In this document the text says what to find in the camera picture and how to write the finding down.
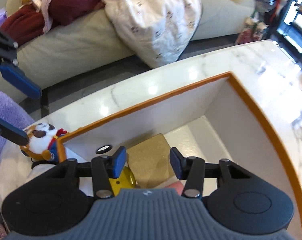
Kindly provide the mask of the purple fuzzy sleeve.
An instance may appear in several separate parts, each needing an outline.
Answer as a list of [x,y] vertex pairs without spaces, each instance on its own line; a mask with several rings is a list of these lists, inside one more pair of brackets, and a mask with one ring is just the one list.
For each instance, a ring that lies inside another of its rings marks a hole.
[[[26,145],[23,129],[33,123],[33,119],[8,95],[0,91],[0,155],[7,140],[17,145]],[[0,212],[0,239],[6,236]]]

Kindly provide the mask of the beige sofa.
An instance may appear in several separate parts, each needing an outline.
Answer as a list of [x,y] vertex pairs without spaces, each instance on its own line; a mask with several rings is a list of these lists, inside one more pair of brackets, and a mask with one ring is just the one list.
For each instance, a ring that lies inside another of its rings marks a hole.
[[[201,0],[203,15],[192,39],[238,34],[254,0]],[[20,69],[42,89],[133,55],[118,38],[103,9],[57,27],[19,47]]]

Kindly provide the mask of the dark red garment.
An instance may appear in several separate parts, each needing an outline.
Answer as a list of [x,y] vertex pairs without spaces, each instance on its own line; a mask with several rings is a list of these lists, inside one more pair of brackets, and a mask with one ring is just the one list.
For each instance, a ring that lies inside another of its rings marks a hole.
[[24,5],[9,16],[1,30],[19,46],[48,33],[58,26],[67,26],[95,10],[103,9],[102,0],[41,0],[37,11],[32,4]]

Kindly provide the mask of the yellow round tin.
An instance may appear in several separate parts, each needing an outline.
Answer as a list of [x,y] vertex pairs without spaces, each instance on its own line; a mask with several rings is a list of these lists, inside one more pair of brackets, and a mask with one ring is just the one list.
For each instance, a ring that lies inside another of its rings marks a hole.
[[117,179],[109,179],[109,181],[115,196],[119,194],[121,189],[134,189],[137,185],[133,172],[127,166],[124,166]]

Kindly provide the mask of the floral tote bag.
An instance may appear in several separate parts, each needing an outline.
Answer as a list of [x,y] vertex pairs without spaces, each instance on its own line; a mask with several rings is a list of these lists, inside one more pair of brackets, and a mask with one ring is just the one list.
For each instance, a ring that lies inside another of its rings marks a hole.
[[246,19],[244,29],[239,34],[235,45],[262,40],[268,31],[268,25],[255,17]]

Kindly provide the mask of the gold cardboard box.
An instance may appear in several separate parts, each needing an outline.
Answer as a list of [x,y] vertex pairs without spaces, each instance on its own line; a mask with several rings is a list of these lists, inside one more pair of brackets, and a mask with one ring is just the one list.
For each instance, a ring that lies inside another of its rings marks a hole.
[[160,188],[177,181],[169,160],[170,150],[163,134],[127,149],[127,163],[139,187]]

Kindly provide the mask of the orange cardboard storage box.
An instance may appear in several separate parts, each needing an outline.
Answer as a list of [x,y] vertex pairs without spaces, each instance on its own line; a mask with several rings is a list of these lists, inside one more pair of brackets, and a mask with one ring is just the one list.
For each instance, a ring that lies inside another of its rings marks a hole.
[[215,75],[78,125],[58,142],[59,161],[90,161],[157,134],[186,157],[229,159],[286,192],[294,202],[288,228],[302,239],[302,92],[279,76],[241,81]]

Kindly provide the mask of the brown dog plush keychain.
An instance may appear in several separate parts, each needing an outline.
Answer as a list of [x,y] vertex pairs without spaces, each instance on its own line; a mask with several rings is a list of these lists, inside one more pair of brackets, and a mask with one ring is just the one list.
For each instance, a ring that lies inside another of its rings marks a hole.
[[65,129],[57,129],[48,123],[39,123],[24,131],[29,137],[29,142],[26,146],[20,146],[23,155],[35,161],[59,162],[57,139],[68,133]]

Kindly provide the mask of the white panda print blanket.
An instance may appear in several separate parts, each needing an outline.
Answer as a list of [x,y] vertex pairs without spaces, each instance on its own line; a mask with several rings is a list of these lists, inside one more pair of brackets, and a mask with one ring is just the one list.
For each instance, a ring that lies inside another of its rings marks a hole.
[[103,0],[118,37],[150,68],[178,60],[199,25],[201,0]]

